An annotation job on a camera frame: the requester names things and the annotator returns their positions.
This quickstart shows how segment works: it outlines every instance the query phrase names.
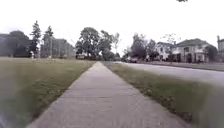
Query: window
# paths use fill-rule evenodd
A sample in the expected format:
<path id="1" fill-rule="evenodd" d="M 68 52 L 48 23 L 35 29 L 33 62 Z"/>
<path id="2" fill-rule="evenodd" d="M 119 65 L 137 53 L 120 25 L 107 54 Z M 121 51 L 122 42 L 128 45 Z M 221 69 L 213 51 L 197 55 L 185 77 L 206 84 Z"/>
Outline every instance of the window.
<path id="1" fill-rule="evenodd" d="M 163 55 L 160 55 L 160 56 L 159 56 L 159 59 L 162 60 L 162 59 L 163 59 Z"/>
<path id="2" fill-rule="evenodd" d="M 202 49 L 202 45 L 200 44 L 200 45 L 198 45 L 198 49 Z"/>
<path id="3" fill-rule="evenodd" d="M 201 59 L 202 59 L 202 56 L 201 56 L 201 55 L 199 55 L 199 56 L 198 56 L 198 59 L 199 59 L 199 60 L 201 60 Z"/>
<path id="4" fill-rule="evenodd" d="M 184 52 L 189 52 L 189 47 L 185 47 Z"/>

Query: tree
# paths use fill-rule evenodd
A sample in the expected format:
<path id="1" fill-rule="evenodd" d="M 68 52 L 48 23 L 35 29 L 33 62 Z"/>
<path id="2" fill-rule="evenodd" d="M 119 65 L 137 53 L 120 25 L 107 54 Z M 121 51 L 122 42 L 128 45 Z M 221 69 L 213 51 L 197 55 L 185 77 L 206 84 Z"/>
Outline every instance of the tree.
<path id="1" fill-rule="evenodd" d="M 42 40 L 44 44 L 41 45 L 41 57 L 52 57 L 52 39 L 53 39 L 54 32 L 52 31 L 51 26 L 45 31 Z"/>
<path id="2" fill-rule="evenodd" d="M 104 60 L 112 60 L 115 55 L 111 52 L 111 44 L 113 43 L 113 35 L 102 30 L 99 40 L 99 50 L 102 53 Z"/>
<path id="3" fill-rule="evenodd" d="M 142 34 L 135 34 L 133 36 L 133 44 L 131 46 L 131 56 L 144 59 L 146 57 L 146 45 L 147 40 L 145 40 L 145 36 Z"/>
<path id="4" fill-rule="evenodd" d="M 172 44 L 170 46 L 170 48 L 166 51 L 167 53 L 169 53 L 168 58 L 169 58 L 169 61 L 172 63 L 173 62 L 173 53 L 172 53 L 173 47 L 176 45 L 176 43 L 178 41 L 181 40 L 181 38 L 180 37 L 178 38 L 176 36 L 176 34 L 174 34 L 174 33 L 172 33 L 172 34 L 166 34 L 162 38 L 165 39 L 167 43 Z"/>
<path id="5" fill-rule="evenodd" d="M 120 34 L 119 33 L 116 33 L 114 36 L 113 36 L 113 43 L 114 43 L 114 48 L 116 50 L 116 53 L 117 53 L 117 48 L 118 48 L 118 43 L 120 42 Z"/>
<path id="6" fill-rule="evenodd" d="M 100 39 L 98 31 L 94 28 L 86 27 L 81 31 L 80 35 L 79 41 L 81 43 L 79 42 L 79 44 L 76 45 L 76 48 L 79 48 L 78 51 L 87 53 L 88 58 L 90 55 L 92 58 L 96 58 L 99 52 L 98 41 Z"/>
<path id="7" fill-rule="evenodd" d="M 38 21 L 36 21 L 33 25 L 33 31 L 30 34 L 32 37 L 32 42 L 30 45 L 30 51 L 37 53 L 37 44 L 40 42 L 39 38 L 41 37 L 41 31 L 38 24 Z"/>
<path id="8" fill-rule="evenodd" d="M 45 41 L 45 40 L 47 40 L 49 37 L 53 37 L 53 34 L 54 34 L 54 32 L 52 31 L 52 28 L 51 28 L 51 26 L 49 26 L 49 27 L 47 28 L 47 31 L 45 31 L 42 40 Z"/>
<path id="9" fill-rule="evenodd" d="M 30 57 L 30 40 L 22 31 L 12 31 L 7 36 L 5 42 L 5 55 L 12 57 Z"/>
<path id="10" fill-rule="evenodd" d="M 177 0 L 179 2 L 187 2 L 188 0 Z"/>
<path id="11" fill-rule="evenodd" d="M 218 55 L 218 50 L 213 45 L 208 45 L 205 47 L 205 53 L 209 58 L 209 61 L 216 61 L 216 57 Z"/>
<path id="12" fill-rule="evenodd" d="M 131 56 L 131 48 L 128 46 L 123 50 L 124 55 L 121 57 L 121 61 L 126 61 L 126 59 Z"/>
<path id="13" fill-rule="evenodd" d="M 115 57 L 120 58 L 121 56 L 120 56 L 120 54 L 119 54 L 119 53 L 116 53 L 116 54 L 115 54 Z"/>
<path id="14" fill-rule="evenodd" d="M 0 56 L 9 56 L 7 53 L 9 53 L 9 49 L 6 45 L 6 39 L 8 37 L 8 34 L 0 34 Z"/>
<path id="15" fill-rule="evenodd" d="M 154 40 L 150 40 L 149 43 L 146 45 L 146 53 L 150 55 L 155 50 L 156 42 Z"/>

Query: white house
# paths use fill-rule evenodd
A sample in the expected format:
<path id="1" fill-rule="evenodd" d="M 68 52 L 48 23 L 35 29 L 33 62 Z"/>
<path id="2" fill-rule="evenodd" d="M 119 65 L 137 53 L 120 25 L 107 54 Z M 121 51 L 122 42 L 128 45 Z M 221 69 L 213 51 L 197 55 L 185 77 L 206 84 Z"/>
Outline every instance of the white house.
<path id="1" fill-rule="evenodd" d="M 172 54 L 177 62 L 208 62 L 206 47 L 209 45 L 200 39 L 185 40 L 173 46 Z"/>

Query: sky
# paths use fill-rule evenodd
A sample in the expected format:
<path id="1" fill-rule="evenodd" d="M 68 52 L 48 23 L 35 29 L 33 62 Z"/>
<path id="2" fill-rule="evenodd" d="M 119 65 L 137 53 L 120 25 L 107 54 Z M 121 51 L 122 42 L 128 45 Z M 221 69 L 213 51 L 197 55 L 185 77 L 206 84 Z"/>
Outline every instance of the sky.
<path id="1" fill-rule="evenodd" d="M 0 33 L 29 35 L 38 20 L 42 34 L 49 25 L 56 38 L 75 44 L 84 27 L 120 33 L 118 51 L 131 46 L 134 33 L 163 41 L 175 33 L 181 40 L 200 38 L 217 47 L 224 38 L 223 0 L 0 0 Z"/>

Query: building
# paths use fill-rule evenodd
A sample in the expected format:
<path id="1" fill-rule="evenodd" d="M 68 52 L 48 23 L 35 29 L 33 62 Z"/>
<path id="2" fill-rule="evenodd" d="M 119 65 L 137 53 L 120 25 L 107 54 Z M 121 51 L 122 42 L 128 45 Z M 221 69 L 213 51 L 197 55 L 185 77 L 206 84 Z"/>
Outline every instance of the building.
<path id="1" fill-rule="evenodd" d="M 220 39 L 219 36 L 217 36 L 218 38 L 218 51 L 223 51 L 224 50 L 224 39 Z"/>
<path id="2" fill-rule="evenodd" d="M 173 59 L 185 63 L 208 62 L 209 57 L 206 47 L 209 45 L 209 43 L 200 39 L 182 41 L 172 48 Z"/>
<path id="3" fill-rule="evenodd" d="M 170 43 L 164 43 L 164 42 L 158 42 L 155 45 L 155 51 L 159 53 L 159 60 L 166 61 L 168 60 L 169 52 L 171 49 L 172 44 Z"/>
<path id="4" fill-rule="evenodd" d="M 224 62 L 224 39 L 217 36 L 218 42 L 218 58 L 220 62 Z"/>
<path id="5" fill-rule="evenodd" d="M 45 38 L 40 47 L 41 58 L 75 58 L 74 47 L 65 39 Z"/>

